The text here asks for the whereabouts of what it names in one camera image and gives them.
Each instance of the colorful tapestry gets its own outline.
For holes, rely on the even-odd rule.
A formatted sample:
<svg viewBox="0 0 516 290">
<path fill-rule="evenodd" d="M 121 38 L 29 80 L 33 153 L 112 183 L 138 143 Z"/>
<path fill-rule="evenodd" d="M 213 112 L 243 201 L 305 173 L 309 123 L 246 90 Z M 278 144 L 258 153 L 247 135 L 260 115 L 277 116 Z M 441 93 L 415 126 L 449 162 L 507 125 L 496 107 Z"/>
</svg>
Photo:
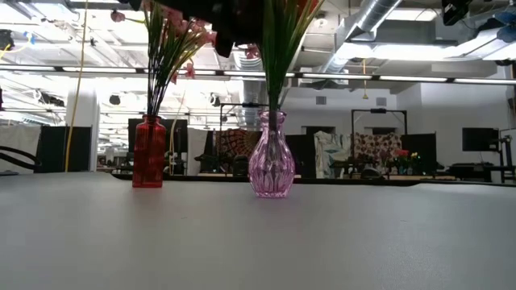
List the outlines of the colorful tapestry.
<svg viewBox="0 0 516 290">
<path fill-rule="evenodd" d="M 261 132 L 252 132 L 242 129 L 225 130 L 216 133 L 217 151 L 220 155 L 233 159 L 237 155 L 245 155 L 251 157 L 258 140 L 260 140 Z M 218 148 L 218 139 L 220 138 L 220 149 Z"/>
<path fill-rule="evenodd" d="M 367 135 L 355 133 L 355 157 L 366 155 L 376 162 L 381 162 L 381 154 L 396 156 L 397 149 L 402 149 L 402 139 L 399 135 Z"/>
<path fill-rule="evenodd" d="M 315 174 L 317 178 L 335 178 L 335 161 L 346 161 L 351 154 L 349 135 L 328 134 L 319 131 L 314 134 Z"/>
</svg>

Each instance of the ceiling duct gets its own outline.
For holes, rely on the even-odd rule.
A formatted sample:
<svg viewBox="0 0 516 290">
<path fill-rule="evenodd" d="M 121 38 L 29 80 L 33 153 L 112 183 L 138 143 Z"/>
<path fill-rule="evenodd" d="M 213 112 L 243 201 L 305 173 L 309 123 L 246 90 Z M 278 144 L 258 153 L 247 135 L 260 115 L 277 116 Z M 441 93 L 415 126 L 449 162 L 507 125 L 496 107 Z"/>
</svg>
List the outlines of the ceiling duct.
<svg viewBox="0 0 516 290">
<path fill-rule="evenodd" d="M 261 71 L 261 58 L 248 60 L 245 53 L 234 52 L 235 65 L 238 70 Z M 267 86 L 264 80 L 243 80 L 243 92 L 240 94 L 241 103 L 267 104 Z M 260 128 L 260 120 L 256 117 L 256 109 L 241 110 L 242 114 L 238 117 L 238 123 L 243 124 L 248 130 Z"/>
<path fill-rule="evenodd" d="M 322 66 L 323 73 L 340 73 L 347 60 L 339 57 L 344 50 L 343 42 L 356 38 L 363 41 L 374 41 L 377 28 L 389 16 L 402 0 L 363 0 L 360 10 L 341 22 L 335 33 L 335 53 Z"/>
</svg>

